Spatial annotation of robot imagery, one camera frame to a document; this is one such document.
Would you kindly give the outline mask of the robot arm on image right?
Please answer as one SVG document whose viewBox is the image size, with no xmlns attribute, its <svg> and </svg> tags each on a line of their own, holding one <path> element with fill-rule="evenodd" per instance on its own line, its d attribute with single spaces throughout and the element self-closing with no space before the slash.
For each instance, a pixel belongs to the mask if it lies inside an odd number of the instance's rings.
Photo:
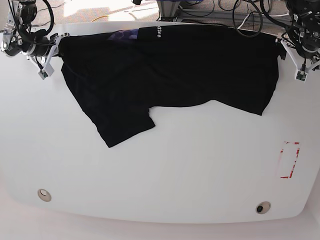
<svg viewBox="0 0 320 240">
<path fill-rule="evenodd" d="M 273 24 L 284 29 L 277 38 L 292 61 L 296 59 L 291 50 L 294 49 L 303 58 L 297 72 L 307 74 L 310 70 L 320 69 L 320 2 L 318 0 L 286 0 L 285 5 L 290 17 L 290 24 L 276 20 L 265 10 L 264 1 L 260 1 L 260 9 Z"/>
</svg>

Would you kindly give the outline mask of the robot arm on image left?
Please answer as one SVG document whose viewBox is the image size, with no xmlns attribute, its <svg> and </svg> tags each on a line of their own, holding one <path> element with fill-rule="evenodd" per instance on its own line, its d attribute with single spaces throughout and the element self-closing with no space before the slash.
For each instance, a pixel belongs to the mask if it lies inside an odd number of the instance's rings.
<svg viewBox="0 0 320 240">
<path fill-rule="evenodd" d="M 70 35 L 66 32 L 49 36 L 55 25 L 55 18 L 50 3 L 47 0 L 44 3 L 50 17 L 49 27 L 32 32 L 32 22 L 38 13 L 36 1 L 9 0 L 9 12 L 0 46 L 7 57 L 23 54 L 37 68 L 37 73 L 43 80 L 54 73 L 50 61 L 59 56 L 61 40 Z"/>
</svg>

